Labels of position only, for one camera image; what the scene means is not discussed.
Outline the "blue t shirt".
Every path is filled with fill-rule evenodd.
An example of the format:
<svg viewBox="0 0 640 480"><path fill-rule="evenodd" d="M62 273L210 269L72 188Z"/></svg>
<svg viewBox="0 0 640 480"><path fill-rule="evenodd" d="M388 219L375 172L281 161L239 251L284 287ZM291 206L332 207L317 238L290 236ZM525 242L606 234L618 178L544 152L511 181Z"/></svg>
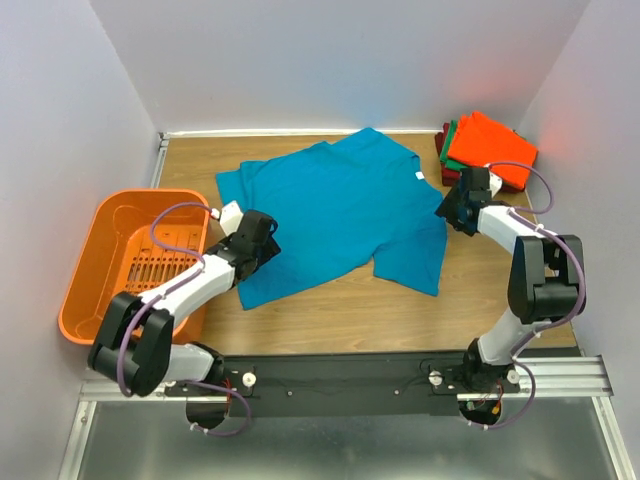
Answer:
<svg viewBox="0 0 640 480"><path fill-rule="evenodd" d="M377 278L439 292L447 227L419 156L371 128L216 176L223 203L271 216L281 251L243 281L249 310L372 262Z"/></svg>

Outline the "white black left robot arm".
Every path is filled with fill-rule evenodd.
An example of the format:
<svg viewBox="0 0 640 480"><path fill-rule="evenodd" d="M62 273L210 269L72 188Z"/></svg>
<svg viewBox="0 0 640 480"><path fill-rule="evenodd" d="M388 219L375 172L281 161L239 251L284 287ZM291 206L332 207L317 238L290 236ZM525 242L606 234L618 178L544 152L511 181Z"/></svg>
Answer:
<svg viewBox="0 0 640 480"><path fill-rule="evenodd" d="M91 370L116 382L127 397L147 396L167 382L188 382L201 395L225 385L220 354L196 342L177 345L173 334L192 313L280 253L271 216L249 210L233 221L231 226L222 219L227 236L173 279L112 298L88 354Z"/></svg>

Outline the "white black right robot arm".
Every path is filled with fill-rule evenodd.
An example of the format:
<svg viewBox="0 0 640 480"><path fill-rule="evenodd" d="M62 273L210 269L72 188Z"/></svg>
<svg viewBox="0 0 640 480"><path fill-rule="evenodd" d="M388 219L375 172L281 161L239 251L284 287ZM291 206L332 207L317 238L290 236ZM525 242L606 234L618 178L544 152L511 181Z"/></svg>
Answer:
<svg viewBox="0 0 640 480"><path fill-rule="evenodd" d="M508 308L490 331L471 342L454 369L469 392L485 392L505 379L536 336L569 322L586 305L581 240L556 234L494 200L490 183L488 168L465 168L436 210L454 230L481 234L511 255Z"/></svg>

